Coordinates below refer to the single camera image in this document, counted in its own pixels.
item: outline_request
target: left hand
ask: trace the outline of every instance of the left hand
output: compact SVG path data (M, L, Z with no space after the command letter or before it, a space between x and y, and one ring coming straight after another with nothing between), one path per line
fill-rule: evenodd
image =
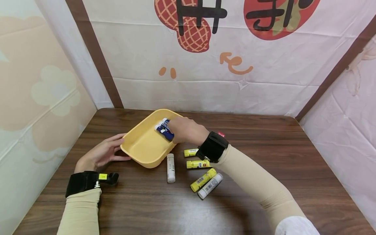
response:
M96 171L99 167L112 161L128 161L130 157L116 156L115 152L120 150L120 145L124 142L125 133L117 134L113 137L103 140L87 154L78 160L74 173L84 171Z

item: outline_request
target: beige arm sleeve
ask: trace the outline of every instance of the beige arm sleeve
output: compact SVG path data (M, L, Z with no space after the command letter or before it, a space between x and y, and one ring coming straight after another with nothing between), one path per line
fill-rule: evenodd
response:
M99 235L98 202L102 190L95 188L67 197L58 235Z
M305 217L291 193L281 182L231 145L223 152L219 162L211 165L224 171L261 204L266 210L273 232L287 217Z

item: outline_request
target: glue stick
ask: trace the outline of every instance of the glue stick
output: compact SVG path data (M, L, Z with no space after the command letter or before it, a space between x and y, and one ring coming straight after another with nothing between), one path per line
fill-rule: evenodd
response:
M161 127L163 127L163 129L167 130L169 133L172 133L165 122L160 121L158 123L158 125L160 125Z
M193 157L196 156L196 153L199 149L186 149L184 150L184 156L185 157Z
M191 184L191 189L193 192L196 192L200 188L202 188L209 180L211 180L217 172L215 171L214 168L211 168L208 170L203 176L201 176L198 180L193 182Z
M161 133L168 141L172 141L172 139L174 138L174 134L169 133L162 126L156 125L155 130Z
M206 196L223 180L221 173L217 173L199 192L198 195L201 199Z
M175 182L175 162L174 154L167 154L167 183Z
M207 168L211 167L210 162L208 160L203 160L203 161L187 161L187 169L192 169L192 168Z

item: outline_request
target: right hand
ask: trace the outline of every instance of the right hand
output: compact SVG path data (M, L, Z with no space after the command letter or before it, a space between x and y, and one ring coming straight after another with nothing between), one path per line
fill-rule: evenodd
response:
M201 146L209 135L209 131L203 125L187 117L174 118L167 126L175 135L173 139L175 144L187 142Z

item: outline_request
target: fabric backdrop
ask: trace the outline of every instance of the fabric backdrop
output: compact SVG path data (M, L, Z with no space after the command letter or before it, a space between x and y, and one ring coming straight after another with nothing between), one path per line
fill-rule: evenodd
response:
M83 2L125 108L293 117L376 11L374 0Z

